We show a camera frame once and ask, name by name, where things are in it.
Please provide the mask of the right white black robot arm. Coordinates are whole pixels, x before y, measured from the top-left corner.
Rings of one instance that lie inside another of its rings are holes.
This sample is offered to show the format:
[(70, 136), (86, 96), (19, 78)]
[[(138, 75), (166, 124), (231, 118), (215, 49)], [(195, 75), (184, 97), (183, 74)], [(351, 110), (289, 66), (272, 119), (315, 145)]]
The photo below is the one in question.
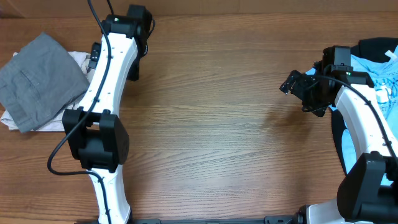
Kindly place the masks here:
[(366, 72), (351, 66), (349, 47), (323, 50), (307, 75), (291, 71), (280, 86), (302, 101), (302, 111), (318, 117), (332, 105), (341, 113), (356, 151), (336, 198), (297, 212), (295, 223), (397, 223), (397, 139), (382, 115)]

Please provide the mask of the grey shorts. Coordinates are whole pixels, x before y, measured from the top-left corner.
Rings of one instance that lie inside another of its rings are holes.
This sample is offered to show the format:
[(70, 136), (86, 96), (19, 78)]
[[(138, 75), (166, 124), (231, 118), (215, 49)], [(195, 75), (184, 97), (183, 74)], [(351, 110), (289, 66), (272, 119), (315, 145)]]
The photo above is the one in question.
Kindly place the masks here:
[(1, 104), (22, 133), (41, 128), (88, 87), (73, 57), (46, 33), (1, 68)]

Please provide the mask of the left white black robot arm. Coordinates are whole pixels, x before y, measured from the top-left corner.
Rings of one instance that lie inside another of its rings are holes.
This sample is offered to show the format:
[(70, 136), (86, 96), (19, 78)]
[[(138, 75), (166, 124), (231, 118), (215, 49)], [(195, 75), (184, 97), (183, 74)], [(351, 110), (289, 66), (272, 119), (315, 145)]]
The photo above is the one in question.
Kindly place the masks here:
[(101, 21), (102, 38), (91, 48), (90, 85), (76, 109), (66, 109), (62, 123), (74, 159), (93, 183), (99, 208), (97, 223), (131, 223), (123, 183), (129, 135), (119, 118), (124, 86), (139, 79), (139, 62), (155, 27), (145, 6), (131, 4), (125, 16)]

